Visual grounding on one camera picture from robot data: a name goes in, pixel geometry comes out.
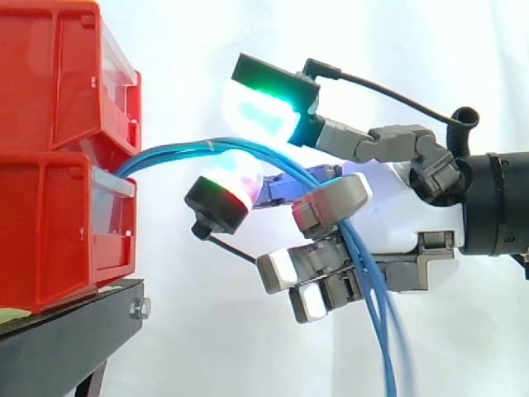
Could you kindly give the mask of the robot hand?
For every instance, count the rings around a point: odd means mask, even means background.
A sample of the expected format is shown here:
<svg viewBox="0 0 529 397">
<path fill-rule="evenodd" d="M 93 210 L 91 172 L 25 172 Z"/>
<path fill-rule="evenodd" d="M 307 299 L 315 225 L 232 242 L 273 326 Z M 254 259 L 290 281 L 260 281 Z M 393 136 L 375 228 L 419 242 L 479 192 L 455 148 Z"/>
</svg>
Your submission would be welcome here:
<svg viewBox="0 0 529 397">
<path fill-rule="evenodd" d="M 288 175 L 235 178 L 224 165 L 201 175 L 188 191 L 193 234 L 211 240 L 234 233 L 250 210 L 287 204 L 307 245 L 255 259 L 269 294 L 288 291 L 300 323 L 365 299 L 382 280 L 394 292 L 425 290 L 430 261 L 451 260 L 465 244 L 463 207 L 450 192 L 463 180 L 454 155 L 417 124 L 363 132 L 319 116 L 317 78 L 343 79 L 340 69 L 308 60 L 293 74 L 240 55 L 232 79 L 293 111 L 288 142 L 342 159 L 317 188 Z"/>
</svg>

